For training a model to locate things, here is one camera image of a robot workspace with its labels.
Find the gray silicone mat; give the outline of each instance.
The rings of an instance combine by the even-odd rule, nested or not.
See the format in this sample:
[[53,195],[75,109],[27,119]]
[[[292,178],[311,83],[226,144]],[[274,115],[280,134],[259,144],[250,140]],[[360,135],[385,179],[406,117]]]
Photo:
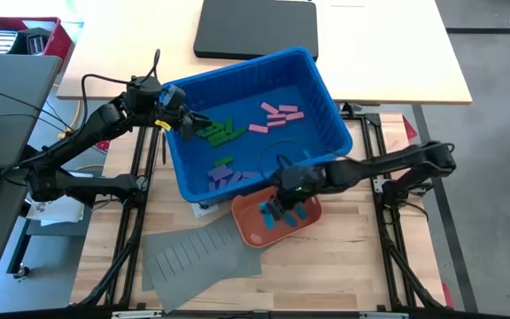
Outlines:
[[[167,249],[167,247],[170,247],[175,243],[181,242],[183,239],[187,238],[195,231],[196,230],[180,230],[143,236],[143,242],[141,243],[141,247],[143,249],[143,260],[147,261],[149,258],[155,258],[155,255],[158,252]],[[248,260],[246,263],[240,265],[238,269],[226,276],[226,279],[243,278],[260,274],[261,262],[259,257],[256,256]],[[141,286],[144,292],[155,289],[155,287],[152,285],[152,281],[149,279],[149,275],[147,275],[146,272],[143,272],[142,279],[143,280]]]
[[225,214],[159,251],[143,268],[170,312],[262,252],[243,242],[232,214]]

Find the orange tray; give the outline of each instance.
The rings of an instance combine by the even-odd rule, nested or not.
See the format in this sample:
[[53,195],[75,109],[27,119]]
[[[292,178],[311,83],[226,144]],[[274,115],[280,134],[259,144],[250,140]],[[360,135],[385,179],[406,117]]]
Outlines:
[[268,229],[262,213],[259,211],[259,205],[268,201],[275,194],[276,187],[271,186],[245,197],[236,196],[232,201],[231,212],[245,244],[254,248],[271,245],[306,226],[312,225],[322,217],[320,201],[313,197],[304,203],[307,213],[304,220],[301,220],[295,212],[290,211],[292,217],[297,220],[296,227],[291,227],[284,221],[278,221],[274,223],[272,229]]

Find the red box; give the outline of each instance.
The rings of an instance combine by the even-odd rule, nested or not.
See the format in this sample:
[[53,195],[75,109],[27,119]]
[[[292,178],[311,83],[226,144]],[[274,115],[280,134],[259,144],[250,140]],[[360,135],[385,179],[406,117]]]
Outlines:
[[60,24],[60,19],[57,17],[45,17],[45,18],[7,18],[0,17],[0,30],[7,31],[20,31],[24,30],[27,27],[23,23],[23,20],[26,21],[45,21],[45,22],[54,22],[56,26],[54,30],[50,33],[49,41],[46,44],[46,48],[42,52],[45,56],[56,56],[62,58],[62,61],[66,59],[66,54],[68,54],[68,50],[70,50],[70,45],[72,44],[72,40],[68,33],[64,30],[62,25]]

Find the concrete floor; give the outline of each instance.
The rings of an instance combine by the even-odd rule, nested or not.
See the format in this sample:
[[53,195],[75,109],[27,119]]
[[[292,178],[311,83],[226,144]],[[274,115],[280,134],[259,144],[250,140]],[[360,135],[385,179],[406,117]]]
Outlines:
[[[510,0],[437,0],[437,4],[447,27],[508,26]],[[475,102],[469,107],[425,105],[422,110],[430,137],[456,144],[458,169],[444,186],[478,309],[510,315],[510,35],[451,35],[451,41]],[[53,98],[50,102],[66,121],[72,118],[73,102]],[[410,105],[383,105],[373,111],[402,112],[416,127]],[[53,136],[40,123],[32,142],[52,143]],[[86,152],[76,160],[69,168],[103,162],[104,157]],[[425,206],[441,276],[451,288],[454,306],[463,309],[464,283],[457,283],[433,194],[426,196]],[[65,306],[82,241],[33,239],[26,261],[41,271],[17,283],[4,269],[20,223],[0,265],[0,312]]]

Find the pink block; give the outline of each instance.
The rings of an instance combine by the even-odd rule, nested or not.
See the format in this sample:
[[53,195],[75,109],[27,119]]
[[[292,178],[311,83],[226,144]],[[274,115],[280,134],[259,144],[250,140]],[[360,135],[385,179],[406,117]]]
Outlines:
[[304,117],[305,117],[304,112],[297,112],[297,113],[293,113],[293,114],[288,114],[287,115],[287,121],[298,120],[298,119],[302,119]]
[[260,125],[255,124],[249,124],[249,130],[253,132],[259,132],[259,133],[268,133],[269,128],[268,127],[262,127]]
[[296,106],[296,105],[279,105],[279,111],[298,112],[298,106]]
[[268,122],[267,126],[269,128],[273,128],[273,127],[285,126],[286,124],[287,124],[287,121],[274,121],[274,122]]
[[287,116],[287,114],[269,114],[267,115],[267,120],[284,120],[284,118]]
[[261,107],[263,108],[263,110],[271,113],[271,114],[278,114],[279,113],[279,110],[275,109],[274,107],[272,107],[271,105],[263,102],[263,104],[261,105]]

